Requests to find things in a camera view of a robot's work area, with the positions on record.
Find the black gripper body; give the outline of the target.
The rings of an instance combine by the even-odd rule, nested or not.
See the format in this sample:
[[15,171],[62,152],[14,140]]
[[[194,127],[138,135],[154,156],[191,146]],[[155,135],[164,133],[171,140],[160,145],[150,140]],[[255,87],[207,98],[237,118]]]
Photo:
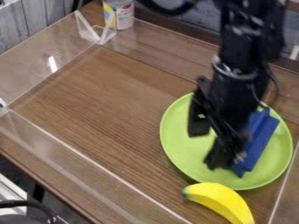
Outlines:
[[227,136],[249,130],[249,119],[262,104],[267,85],[269,71],[262,65],[243,72],[233,69],[223,60],[213,58],[213,79],[198,79],[194,94],[199,96],[207,109],[210,129]]

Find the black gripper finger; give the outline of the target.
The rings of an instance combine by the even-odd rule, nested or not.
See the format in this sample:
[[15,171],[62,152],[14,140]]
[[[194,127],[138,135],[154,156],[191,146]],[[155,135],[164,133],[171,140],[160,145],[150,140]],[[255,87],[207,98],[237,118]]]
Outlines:
[[245,160],[247,156],[246,145],[250,141],[247,131],[227,136],[218,135],[210,152],[203,160],[210,170],[227,169]]
[[191,97],[188,109],[187,131],[190,137],[201,137],[210,134],[211,124],[207,118],[207,109],[205,103],[197,94]]

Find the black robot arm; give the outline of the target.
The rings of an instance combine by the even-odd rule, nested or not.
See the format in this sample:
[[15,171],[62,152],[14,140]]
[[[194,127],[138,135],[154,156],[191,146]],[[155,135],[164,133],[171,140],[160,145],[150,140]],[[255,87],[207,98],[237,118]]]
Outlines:
[[217,133],[205,158],[210,169],[245,161],[254,140],[250,117],[263,106],[270,68],[285,47],[289,0],[213,0],[221,12],[221,46],[213,78],[198,78],[188,110],[188,135]]

